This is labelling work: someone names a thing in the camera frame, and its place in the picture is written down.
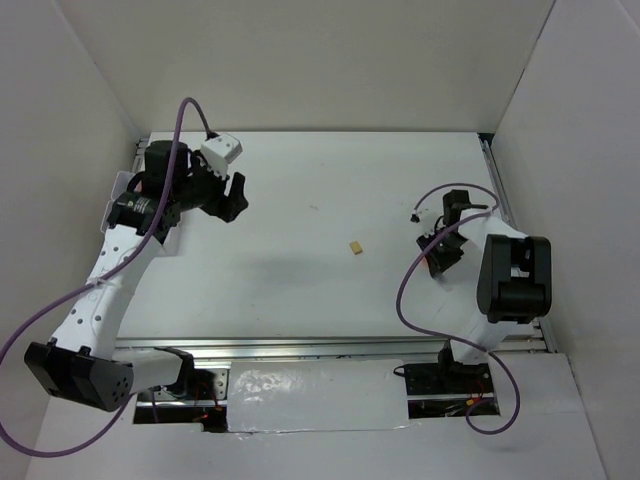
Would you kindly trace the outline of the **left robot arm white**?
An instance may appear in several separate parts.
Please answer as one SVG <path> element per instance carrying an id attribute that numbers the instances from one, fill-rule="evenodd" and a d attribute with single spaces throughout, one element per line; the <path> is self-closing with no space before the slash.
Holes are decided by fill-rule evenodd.
<path id="1" fill-rule="evenodd" d="M 242 151 L 229 134 L 215 134 L 196 150 L 154 141 L 141 171 L 118 175 L 87 291 L 51 339 L 31 343 L 24 356 L 48 394 L 106 412 L 148 389 L 176 399 L 193 394 L 192 355 L 171 347 L 117 353 L 116 338 L 145 270 L 175 241 L 184 212 L 200 209 L 230 223 L 247 208 L 244 176 L 228 172 Z"/>

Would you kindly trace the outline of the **tan glue stick cap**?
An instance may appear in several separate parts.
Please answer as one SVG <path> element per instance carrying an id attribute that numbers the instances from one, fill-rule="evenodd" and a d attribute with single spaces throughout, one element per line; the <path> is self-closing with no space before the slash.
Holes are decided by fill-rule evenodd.
<path id="1" fill-rule="evenodd" d="M 349 247 L 354 255 L 360 255 L 363 253 L 363 248 L 358 241 L 351 242 Z"/>

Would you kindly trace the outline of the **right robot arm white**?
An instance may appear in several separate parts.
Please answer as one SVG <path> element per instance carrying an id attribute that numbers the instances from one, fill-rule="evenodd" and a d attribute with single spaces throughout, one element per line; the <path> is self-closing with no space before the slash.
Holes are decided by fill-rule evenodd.
<path id="1" fill-rule="evenodd" d="M 489 206 L 473 202 L 470 183 L 442 186 L 443 213 L 416 239 L 429 274 L 441 281 L 468 249 L 482 254 L 476 281 L 477 310 L 457 340 L 438 354 L 436 379 L 448 392 L 460 391 L 478 375 L 488 353 L 526 325 L 548 314 L 552 304 L 552 247 L 501 220 Z"/>

